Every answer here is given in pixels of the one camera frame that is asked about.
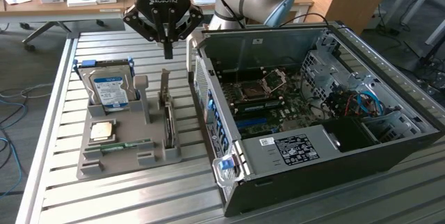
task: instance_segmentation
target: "red cable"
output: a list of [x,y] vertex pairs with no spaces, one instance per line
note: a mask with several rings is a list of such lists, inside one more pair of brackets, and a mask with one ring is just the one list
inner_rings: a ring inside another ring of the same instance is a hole
[[346,109],[345,109],[345,116],[347,114],[347,109],[349,109],[349,103],[350,103],[350,98],[353,98],[354,95],[350,95],[347,98],[347,104],[346,104]]

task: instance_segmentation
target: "motherboard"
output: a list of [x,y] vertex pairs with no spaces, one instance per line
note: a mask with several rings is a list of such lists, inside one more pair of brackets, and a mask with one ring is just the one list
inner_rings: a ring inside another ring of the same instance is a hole
[[301,94],[298,70],[277,68],[250,74],[255,80],[222,83],[242,138],[253,138],[305,128],[323,118],[323,114]]

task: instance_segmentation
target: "white label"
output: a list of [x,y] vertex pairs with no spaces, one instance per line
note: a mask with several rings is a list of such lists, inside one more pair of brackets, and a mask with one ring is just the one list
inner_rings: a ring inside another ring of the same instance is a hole
[[20,4],[25,2],[31,2],[31,0],[5,0],[8,4]]
[[96,78],[95,86],[103,106],[108,108],[120,108],[128,104],[124,84],[122,77]]
[[100,12],[119,12],[120,9],[100,9]]
[[269,137],[269,138],[265,138],[265,139],[259,139],[259,143],[262,144],[262,146],[275,144],[275,142],[273,141],[273,137]]
[[254,39],[251,44],[262,44],[263,43],[263,39],[259,38],[259,39]]

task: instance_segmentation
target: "white cable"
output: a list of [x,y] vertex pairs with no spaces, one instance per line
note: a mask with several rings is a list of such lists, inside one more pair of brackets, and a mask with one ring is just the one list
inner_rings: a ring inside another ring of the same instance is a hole
[[49,96],[51,93],[47,93],[47,94],[43,94],[43,95],[36,95],[36,96],[25,96],[25,93],[31,92],[32,90],[37,89],[37,88],[41,88],[41,87],[47,87],[47,86],[52,86],[55,85],[53,83],[43,83],[43,84],[37,84],[36,86],[32,86],[32,87],[28,87],[25,88],[23,91],[20,91],[20,93],[17,94],[12,94],[12,95],[4,95],[0,93],[0,97],[3,98],[12,98],[12,97],[17,97],[17,96],[21,96],[21,97],[27,97],[27,98],[41,98],[41,97],[45,97],[45,96]]

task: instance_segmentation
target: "green circuit board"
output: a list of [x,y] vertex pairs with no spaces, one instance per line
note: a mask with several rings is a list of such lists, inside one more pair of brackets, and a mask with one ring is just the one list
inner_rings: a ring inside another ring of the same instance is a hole
[[[282,74],[286,78],[285,83],[281,80],[279,73],[273,70],[265,79],[222,84],[222,90],[243,139],[305,128],[314,121],[323,118],[323,115],[314,114],[309,102],[299,93],[297,72],[282,71]],[[278,87],[271,93],[267,93],[263,89],[263,80],[266,80],[270,90]],[[277,105],[271,108],[261,108],[267,103],[275,102]],[[236,103],[249,106],[242,108],[242,106],[236,106]],[[246,107],[257,107],[258,109],[242,111],[240,109],[246,109]]]

